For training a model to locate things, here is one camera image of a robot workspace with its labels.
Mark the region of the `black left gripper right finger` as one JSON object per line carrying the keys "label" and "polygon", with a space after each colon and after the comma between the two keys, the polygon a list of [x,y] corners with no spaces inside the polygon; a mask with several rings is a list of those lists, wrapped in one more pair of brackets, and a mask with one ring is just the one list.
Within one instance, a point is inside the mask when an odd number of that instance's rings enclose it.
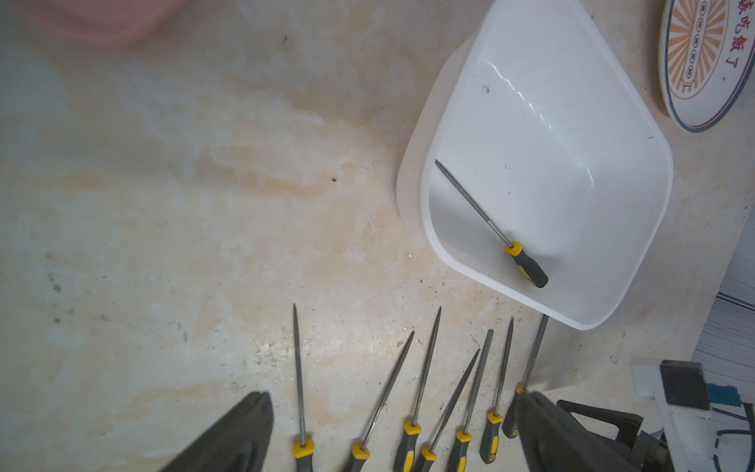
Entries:
{"label": "black left gripper right finger", "polygon": [[531,471],[635,469],[542,393],[521,393],[515,420]]}

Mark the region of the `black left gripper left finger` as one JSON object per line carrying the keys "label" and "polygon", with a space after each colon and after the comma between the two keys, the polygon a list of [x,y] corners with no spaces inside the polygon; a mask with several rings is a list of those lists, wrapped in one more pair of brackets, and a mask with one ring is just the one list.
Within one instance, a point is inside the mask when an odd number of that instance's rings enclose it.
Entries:
{"label": "black left gripper left finger", "polygon": [[262,471],[273,422],[269,393],[249,393],[162,471]]}

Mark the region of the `file tool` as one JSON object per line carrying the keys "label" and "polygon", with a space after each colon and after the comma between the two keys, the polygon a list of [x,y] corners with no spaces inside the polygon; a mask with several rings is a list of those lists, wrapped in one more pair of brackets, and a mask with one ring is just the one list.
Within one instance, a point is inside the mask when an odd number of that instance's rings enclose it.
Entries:
{"label": "file tool", "polygon": [[424,392],[426,389],[426,384],[430,374],[432,359],[434,357],[436,339],[438,338],[438,330],[440,329],[441,318],[442,307],[438,308],[438,312],[436,313],[433,330],[430,336],[430,340],[428,341],[427,350],[423,361],[423,367],[420,373],[420,380],[414,400],[414,408],[410,419],[407,420],[403,425],[402,436],[398,444],[393,462],[393,472],[411,471],[414,465],[416,457],[416,444],[420,434],[422,433],[422,427],[419,423],[419,414],[424,397]]}
{"label": "file tool", "polygon": [[530,350],[522,380],[515,389],[511,404],[509,405],[509,409],[507,410],[507,413],[505,415],[505,420],[503,420],[503,424],[501,424],[501,432],[503,432],[503,434],[509,439],[514,439],[518,436],[517,423],[515,419],[516,403],[521,393],[524,393],[524,391],[526,391],[530,383],[549,320],[550,317],[547,315],[543,315],[541,318],[541,322],[539,324],[532,348]]}
{"label": "file tool", "polygon": [[452,415],[456,407],[456,403],[459,397],[461,397],[462,391],[471,375],[473,367],[477,362],[479,354],[480,349],[477,350],[477,352],[469,362],[464,374],[462,375],[454,392],[452,393],[452,396],[450,397],[446,408],[444,409],[444,413],[442,413],[442,418],[440,418],[440,424],[438,424],[438,428],[436,428],[436,434],[434,438],[429,442],[428,446],[424,446],[424,448],[422,448],[419,457],[416,459],[414,466],[411,469],[412,472],[429,472],[433,464],[438,460],[435,452],[436,446],[438,445],[438,441],[440,440],[440,437],[442,436],[442,433],[446,428],[450,416]]}
{"label": "file tool", "polygon": [[493,463],[497,457],[497,451],[499,450],[499,428],[501,428],[501,423],[503,422],[503,415],[501,415],[499,409],[501,409],[501,395],[503,394],[503,387],[505,386],[506,371],[513,342],[513,332],[514,319],[511,319],[507,328],[505,347],[503,348],[503,356],[501,356],[501,367],[499,367],[499,375],[497,376],[494,406],[487,414],[486,425],[481,440],[480,456],[485,464]]}
{"label": "file tool", "polygon": [[494,330],[487,331],[482,354],[480,355],[476,374],[472,383],[472,389],[467,401],[463,426],[456,432],[454,443],[450,451],[449,460],[446,464],[446,472],[464,472],[466,470],[466,465],[468,462],[468,448],[473,439],[470,433],[470,424],[474,416],[476,401],[484,377],[485,367],[490,353],[494,333]]}
{"label": "file tool", "polygon": [[381,415],[381,411],[383,411],[383,409],[385,408],[385,403],[387,403],[387,399],[389,399],[396,380],[405,363],[414,336],[415,332],[414,330],[412,330],[391,370],[389,378],[385,383],[385,387],[381,391],[381,395],[379,396],[379,400],[377,401],[376,407],[374,408],[371,418],[367,424],[363,437],[361,438],[361,440],[353,444],[350,456],[348,457],[348,460],[346,461],[342,472],[361,472],[364,464],[369,460],[371,456],[368,448],[369,440],[373,436],[373,432],[375,431],[377,422],[379,420],[379,415]]}
{"label": "file tool", "polygon": [[466,191],[466,189],[458,182],[458,180],[450,173],[450,171],[438,160],[435,161],[436,167],[440,169],[440,172],[446,177],[446,179],[452,184],[452,186],[459,192],[459,194],[466,200],[466,202],[479,214],[480,218],[493,230],[495,235],[501,239],[505,244],[505,253],[513,259],[516,263],[519,271],[525,276],[525,278],[535,287],[544,288],[548,282],[549,277],[546,275],[540,265],[530,257],[524,250],[521,243],[517,241],[511,241],[508,239],[501,228],[493,222],[488,214],[482,209],[482,207],[473,199],[473,197]]}
{"label": "file tool", "polygon": [[293,336],[299,418],[299,436],[293,446],[293,456],[296,460],[298,472],[313,472],[313,456],[315,452],[315,444],[314,441],[308,437],[306,428],[301,340],[298,311],[296,305],[293,305]]}

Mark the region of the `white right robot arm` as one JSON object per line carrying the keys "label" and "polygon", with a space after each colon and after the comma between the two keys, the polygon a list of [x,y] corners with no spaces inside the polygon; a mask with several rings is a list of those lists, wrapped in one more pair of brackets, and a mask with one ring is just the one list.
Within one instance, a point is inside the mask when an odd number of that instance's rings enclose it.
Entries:
{"label": "white right robot arm", "polygon": [[611,437],[592,437],[637,471],[752,471],[754,400],[733,385],[705,379],[700,363],[637,359],[635,393],[656,402],[661,428],[641,429],[633,414],[561,400],[570,416],[613,425]]}

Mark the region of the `white plastic storage box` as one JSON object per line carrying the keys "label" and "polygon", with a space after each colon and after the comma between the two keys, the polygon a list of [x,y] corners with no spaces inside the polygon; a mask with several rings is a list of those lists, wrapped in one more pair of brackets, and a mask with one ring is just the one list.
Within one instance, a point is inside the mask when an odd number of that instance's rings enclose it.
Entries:
{"label": "white plastic storage box", "polygon": [[[532,285],[441,162],[549,277]],[[625,297],[672,192],[672,150],[577,1],[498,1],[446,60],[401,162],[403,222],[483,285],[578,330]]]}

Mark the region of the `round patterned plate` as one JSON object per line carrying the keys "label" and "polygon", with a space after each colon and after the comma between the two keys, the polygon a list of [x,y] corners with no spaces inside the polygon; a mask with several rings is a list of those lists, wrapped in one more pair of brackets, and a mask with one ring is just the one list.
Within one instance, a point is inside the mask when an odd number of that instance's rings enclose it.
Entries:
{"label": "round patterned plate", "polygon": [[689,133],[716,126],[754,69],[752,0],[668,0],[659,38],[661,92]]}

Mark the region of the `pink cutting board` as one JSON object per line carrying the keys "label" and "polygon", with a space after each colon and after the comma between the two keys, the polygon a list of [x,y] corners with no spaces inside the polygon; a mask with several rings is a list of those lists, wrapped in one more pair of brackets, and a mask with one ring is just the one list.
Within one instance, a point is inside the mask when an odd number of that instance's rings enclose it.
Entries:
{"label": "pink cutting board", "polygon": [[185,0],[13,1],[39,27],[94,46],[141,41],[187,5]]}

